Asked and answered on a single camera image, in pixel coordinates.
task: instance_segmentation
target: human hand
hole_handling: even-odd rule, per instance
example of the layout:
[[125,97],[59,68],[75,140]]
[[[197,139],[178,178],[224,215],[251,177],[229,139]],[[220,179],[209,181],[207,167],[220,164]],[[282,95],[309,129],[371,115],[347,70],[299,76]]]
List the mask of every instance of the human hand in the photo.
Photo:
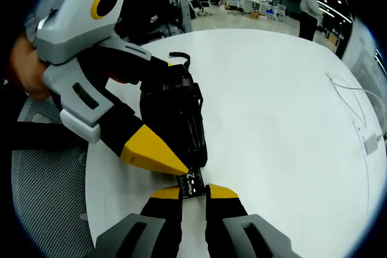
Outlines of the human hand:
[[5,70],[6,79],[21,87],[31,98],[43,100],[50,96],[50,90],[43,83],[46,69],[47,65],[38,59],[27,35],[22,33],[13,45]]

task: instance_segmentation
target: black strap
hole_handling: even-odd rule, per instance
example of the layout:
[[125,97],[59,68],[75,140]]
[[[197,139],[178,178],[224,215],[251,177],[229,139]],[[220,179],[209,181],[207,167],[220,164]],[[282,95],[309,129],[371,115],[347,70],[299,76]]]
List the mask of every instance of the black strap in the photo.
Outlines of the black strap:
[[173,52],[169,53],[169,57],[183,57],[183,58],[187,59],[187,61],[184,63],[184,66],[187,69],[189,69],[189,65],[191,64],[191,57],[189,54],[181,53],[178,51],[173,51]]

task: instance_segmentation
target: white table surface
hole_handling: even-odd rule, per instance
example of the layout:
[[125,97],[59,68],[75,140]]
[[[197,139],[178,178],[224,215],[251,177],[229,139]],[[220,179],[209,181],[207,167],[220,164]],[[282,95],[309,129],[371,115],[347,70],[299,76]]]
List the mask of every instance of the white table surface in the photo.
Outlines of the white table surface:
[[[237,192],[248,214],[286,234],[302,257],[342,257],[372,219],[386,181],[383,142],[365,158],[354,127],[360,123],[325,75],[359,87],[347,67],[323,46],[261,30],[197,31],[144,47],[164,60],[170,51],[191,56],[204,97],[204,182]],[[107,88],[140,115],[139,86],[110,80]],[[356,94],[368,129],[380,134],[366,95],[339,91],[360,114]],[[173,176],[124,164],[101,141],[90,145],[86,207],[93,241],[174,183]],[[179,257],[208,257],[205,227],[205,198],[184,200]]]

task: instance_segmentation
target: gray gripper housing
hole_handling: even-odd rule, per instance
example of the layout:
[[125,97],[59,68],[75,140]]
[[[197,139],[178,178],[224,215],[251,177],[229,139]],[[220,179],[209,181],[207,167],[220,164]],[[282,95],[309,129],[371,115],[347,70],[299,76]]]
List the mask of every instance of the gray gripper housing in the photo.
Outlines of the gray gripper housing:
[[88,258],[151,258],[164,223],[165,219],[130,214],[97,238]]
[[[239,258],[301,258],[291,249],[290,239],[257,214],[225,218],[223,224]],[[264,248],[270,250],[266,256]]]

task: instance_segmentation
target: white shirt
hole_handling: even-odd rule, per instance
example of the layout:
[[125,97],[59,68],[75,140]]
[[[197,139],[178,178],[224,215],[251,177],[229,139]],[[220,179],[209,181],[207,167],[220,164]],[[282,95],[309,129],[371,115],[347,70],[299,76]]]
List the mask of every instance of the white shirt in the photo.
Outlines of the white shirt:
[[303,12],[308,13],[312,18],[319,19],[322,16],[317,0],[301,0],[300,8]]

